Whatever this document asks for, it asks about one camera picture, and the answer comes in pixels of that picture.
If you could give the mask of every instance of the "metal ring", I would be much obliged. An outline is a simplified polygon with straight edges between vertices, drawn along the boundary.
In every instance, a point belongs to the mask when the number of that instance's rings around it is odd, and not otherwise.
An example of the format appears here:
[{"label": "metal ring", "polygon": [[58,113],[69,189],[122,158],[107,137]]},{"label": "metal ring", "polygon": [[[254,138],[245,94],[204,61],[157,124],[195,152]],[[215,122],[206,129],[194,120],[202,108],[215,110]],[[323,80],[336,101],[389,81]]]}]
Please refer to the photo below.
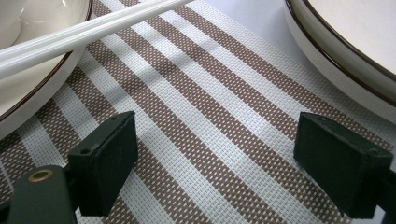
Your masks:
[{"label": "metal ring", "polygon": [[35,172],[34,174],[30,175],[28,180],[30,182],[40,182],[42,180],[47,179],[48,177],[52,176],[53,172],[51,170],[39,170]]}]

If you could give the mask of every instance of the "chopsticks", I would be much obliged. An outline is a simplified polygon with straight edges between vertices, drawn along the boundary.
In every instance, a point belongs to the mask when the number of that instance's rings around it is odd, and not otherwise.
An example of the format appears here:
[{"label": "chopsticks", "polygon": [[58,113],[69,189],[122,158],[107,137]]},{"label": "chopsticks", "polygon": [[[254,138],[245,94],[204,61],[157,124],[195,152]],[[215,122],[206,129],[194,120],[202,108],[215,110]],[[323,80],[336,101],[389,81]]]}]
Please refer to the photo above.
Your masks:
[{"label": "chopsticks", "polygon": [[93,41],[192,0],[152,0],[133,7],[85,21],[61,31],[0,50],[0,79],[55,58],[73,49],[83,48]]}]

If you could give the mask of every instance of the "brown rim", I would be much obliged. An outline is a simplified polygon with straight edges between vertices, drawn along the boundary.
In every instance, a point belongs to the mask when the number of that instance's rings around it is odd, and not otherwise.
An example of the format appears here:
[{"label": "brown rim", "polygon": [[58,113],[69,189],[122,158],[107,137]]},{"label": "brown rim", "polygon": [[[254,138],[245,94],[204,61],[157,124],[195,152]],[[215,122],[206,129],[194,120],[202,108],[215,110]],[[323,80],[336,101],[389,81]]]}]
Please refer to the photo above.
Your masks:
[{"label": "brown rim", "polygon": [[347,40],[345,40],[338,32],[336,32],[329,23],[327,23],[319,14],[318,12],[314,9],[314,7],[309,3],[309,0],[303,0],[305,5],[308,7],[308,9],[311,11],[311,13],[320,21],[320,23],[330,32],[332,35],[334,35],[341,43],[343,43],[347,48],[352,50],[356,55],[358,55],[360,58],[362,58],[364,61],[366,61],[368,64],[370,64],[372,67],[374,67],[376,70],[378,70],[380,73],[383,75],[387,76],[388,78],[396,81],[396,75],[390,72],[388,69],[386,69],[384,66],[381,64],[377,63],[376,61],[372,60],[369,58],[367,55],[365,55],[363,52],[355,48],[352,44],[350,44]]},{"label": "brown rim", "polygon": [[[88,21],[92,15],[93,0],[89,0],[88,12],[84,21]],[[18,108],[24,105],[30,98],[32,98],[47,82],[52,79],[52,77],[58,72],[61,66],[66,62],[73,51],[67,52],[62,59],[56,64],[56,66],[49,72],[49,74],[40,82],[34,89],[27,93],[21,100],[19,100],[14,106],[12,106],[8,111],[0,116],[0,122],[15,112]]]},{"label": "brown rim", "polygon": [[296,14],[294,13],[293,6],[291,0],[285,0],[286,4],[288,6],[289,12],[291,16],[293,17],[294,21],[297,23],[299,26],[300,30],[303,32],[305,37],[311,42],[311,44],[327,59],[329,60],[334,66],[336,66],[341,72],[343,72],[345,75],[347,75],[349,78],[351,78],[353,81],[358,83],[360,86],[362,86],[364,89],[372,93],[373,95],[377,96],[381,100],[387,102],[390,105],[396,106],[396,102],[393,101],[392,99],[388,98],[388,96],[382,94],[381,92],[377,91],[376,89],[368,86],[366,83],[358,79],[356,76],[354,76],[351,72],[345,69],[341,64],[339,64],[334,58],[332,58],[327,52],[314,40],[314,38],[305,30],[304,26],[300,22],[300,20],[297,18]]}]

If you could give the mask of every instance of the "textured fabric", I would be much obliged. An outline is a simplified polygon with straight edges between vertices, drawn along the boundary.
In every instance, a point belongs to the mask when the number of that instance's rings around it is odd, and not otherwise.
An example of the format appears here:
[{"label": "textured fabric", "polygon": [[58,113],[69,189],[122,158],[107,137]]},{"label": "textured fabric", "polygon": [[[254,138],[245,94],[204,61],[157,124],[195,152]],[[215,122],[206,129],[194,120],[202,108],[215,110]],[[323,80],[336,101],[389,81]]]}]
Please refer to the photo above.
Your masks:
[{"label": "textured fabric", "polygon": [[[93,16],[138,4],[94,2]],[[350,223],[292,157],[301,111],[392,150],[370,113],[197,0],[87,47],[66,83],[0,142],[0,202],[26,171],[67,164],[106,118],[136,113],[137,166],[109,217],[80,223]]]}]

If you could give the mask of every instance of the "woven placemat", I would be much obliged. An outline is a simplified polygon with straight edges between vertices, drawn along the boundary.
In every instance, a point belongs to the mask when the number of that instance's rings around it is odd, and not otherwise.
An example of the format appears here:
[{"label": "woven placemat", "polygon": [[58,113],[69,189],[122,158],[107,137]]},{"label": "woven placemat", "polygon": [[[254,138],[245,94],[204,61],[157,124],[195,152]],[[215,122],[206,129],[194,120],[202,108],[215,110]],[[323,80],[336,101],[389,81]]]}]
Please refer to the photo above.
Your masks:
[{"label": "woven placemat", "polygon": [[[134,0],[94,2],[99,17]],[[0,142],[0,202],[106,118],[136,113],[139,161],[110,217],[80,223],[350,223],[292,157],[301,111],[386,149],[395,125],[201,0],[87,47],[66,83]]]}]

